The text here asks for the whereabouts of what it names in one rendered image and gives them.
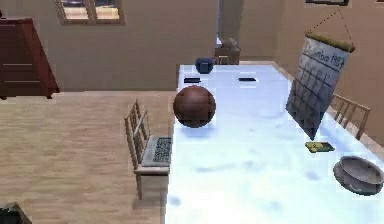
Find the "wooden chair with grey cushion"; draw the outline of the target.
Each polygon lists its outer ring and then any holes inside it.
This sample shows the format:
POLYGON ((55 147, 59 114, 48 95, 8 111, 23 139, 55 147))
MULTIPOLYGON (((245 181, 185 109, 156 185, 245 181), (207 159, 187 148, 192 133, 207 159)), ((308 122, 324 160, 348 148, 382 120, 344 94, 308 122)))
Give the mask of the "wooden chair with grey cushion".
POLYGON ((153 135, 148 110, 135 100, 124 118, 127 145, 136 178, 137 195, 143 199, 143 176, 167 176, 170 167, 172 138, 153 135))

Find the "grey bowl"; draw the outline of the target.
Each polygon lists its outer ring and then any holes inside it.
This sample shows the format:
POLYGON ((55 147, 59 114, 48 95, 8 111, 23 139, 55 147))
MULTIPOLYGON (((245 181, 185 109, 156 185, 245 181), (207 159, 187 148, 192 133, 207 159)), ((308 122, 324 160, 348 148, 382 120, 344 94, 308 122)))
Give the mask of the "grey bowl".
POLYGON ((333 174, 342 187, 358 195, 376 195, 384 187, 384 172, 358 156, 341 157, 333 167, 333 174))

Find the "brown ball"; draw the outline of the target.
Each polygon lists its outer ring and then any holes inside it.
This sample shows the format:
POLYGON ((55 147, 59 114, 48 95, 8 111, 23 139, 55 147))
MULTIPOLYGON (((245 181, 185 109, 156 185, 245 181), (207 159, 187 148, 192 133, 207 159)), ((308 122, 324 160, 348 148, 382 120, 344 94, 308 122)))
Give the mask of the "brown ball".
POLYGON ((216 101, 206 88, 191 85, 180 90, 173 101, 173 112, 176 119, 189 128, 200 128, 207 125, 216 112, 216 101))

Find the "dark blue box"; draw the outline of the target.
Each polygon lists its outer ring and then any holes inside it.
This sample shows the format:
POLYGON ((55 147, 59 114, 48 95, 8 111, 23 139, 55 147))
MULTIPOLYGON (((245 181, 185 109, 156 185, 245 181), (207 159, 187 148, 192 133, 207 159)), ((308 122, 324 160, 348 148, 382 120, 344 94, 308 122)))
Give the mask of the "dark blue box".
POLYGON ((213 70, 213 58, 197 58, 195 61, 196 70, 200 74, 209 74, 213 70))

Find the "white table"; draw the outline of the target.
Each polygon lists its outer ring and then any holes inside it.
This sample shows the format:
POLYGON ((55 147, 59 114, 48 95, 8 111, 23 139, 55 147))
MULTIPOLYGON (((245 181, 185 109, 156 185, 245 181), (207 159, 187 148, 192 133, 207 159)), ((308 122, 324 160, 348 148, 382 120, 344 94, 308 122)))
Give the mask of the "white table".
POLYGON ((333 175, 346 155, 384 162, 330 116, 316 138, 334 151, 309 152, 273 66, 219 65, 200 84, 216 113, 202 128, 174 126, 164 224, 384 224, 384 190, 357 195, 333 175))

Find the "green and yellow card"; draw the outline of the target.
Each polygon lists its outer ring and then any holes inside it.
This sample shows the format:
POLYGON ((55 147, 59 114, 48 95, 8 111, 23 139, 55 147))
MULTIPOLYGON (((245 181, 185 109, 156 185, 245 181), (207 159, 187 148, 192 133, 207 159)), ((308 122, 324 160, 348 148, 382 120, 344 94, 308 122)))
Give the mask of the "green and yellow card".
POLYGON ((328 142, 306 142, 305 146, 311 153, 334 151, 334 147, 328 142))

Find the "wooden framed window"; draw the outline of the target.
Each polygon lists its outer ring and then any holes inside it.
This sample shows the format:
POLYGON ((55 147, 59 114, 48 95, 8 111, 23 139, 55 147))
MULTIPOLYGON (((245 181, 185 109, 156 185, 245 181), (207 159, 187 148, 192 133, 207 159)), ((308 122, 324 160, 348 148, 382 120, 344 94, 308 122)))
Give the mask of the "wooden framed window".
POLYGON ((54 0, 62 25, 124 25, 122 0, 54 0))

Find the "black framed picture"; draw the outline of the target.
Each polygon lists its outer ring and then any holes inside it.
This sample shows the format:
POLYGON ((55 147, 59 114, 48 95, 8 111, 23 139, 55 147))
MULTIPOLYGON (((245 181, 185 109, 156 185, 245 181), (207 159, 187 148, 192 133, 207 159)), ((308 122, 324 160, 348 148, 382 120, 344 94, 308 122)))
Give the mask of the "black framed picture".
POLYGON ((348 6, 350 0, 305 0, 307 4, 321 4, 332 6, 348 6))

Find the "dark red wooden dresser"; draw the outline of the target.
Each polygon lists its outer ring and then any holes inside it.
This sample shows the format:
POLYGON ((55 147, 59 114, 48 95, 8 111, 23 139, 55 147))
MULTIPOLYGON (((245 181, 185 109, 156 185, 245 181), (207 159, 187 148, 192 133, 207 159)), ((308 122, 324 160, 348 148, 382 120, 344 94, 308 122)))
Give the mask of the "dark red wooden dresser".
POLYGON ((60 89, 32 18, 0 19, 0 99, 44 96, 60 89))

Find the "dark grey object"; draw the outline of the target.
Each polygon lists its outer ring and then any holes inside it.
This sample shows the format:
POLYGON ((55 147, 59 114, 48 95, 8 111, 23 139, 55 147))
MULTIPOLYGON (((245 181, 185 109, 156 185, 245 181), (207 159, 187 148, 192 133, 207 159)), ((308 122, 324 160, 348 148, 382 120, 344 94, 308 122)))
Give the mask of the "dark grey object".
POLYGON ((0 224, 33 224, 16 202, 0 207, 0 224))

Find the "white wall calendar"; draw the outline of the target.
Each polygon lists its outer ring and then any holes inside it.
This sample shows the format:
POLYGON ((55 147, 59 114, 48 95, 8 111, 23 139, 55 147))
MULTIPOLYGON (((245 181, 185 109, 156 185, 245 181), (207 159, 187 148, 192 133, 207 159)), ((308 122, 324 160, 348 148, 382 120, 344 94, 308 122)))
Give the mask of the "white wall calendar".
POLYGON ((351 42, 306 32, 286 110, 314 140, 349 55, 351 42))

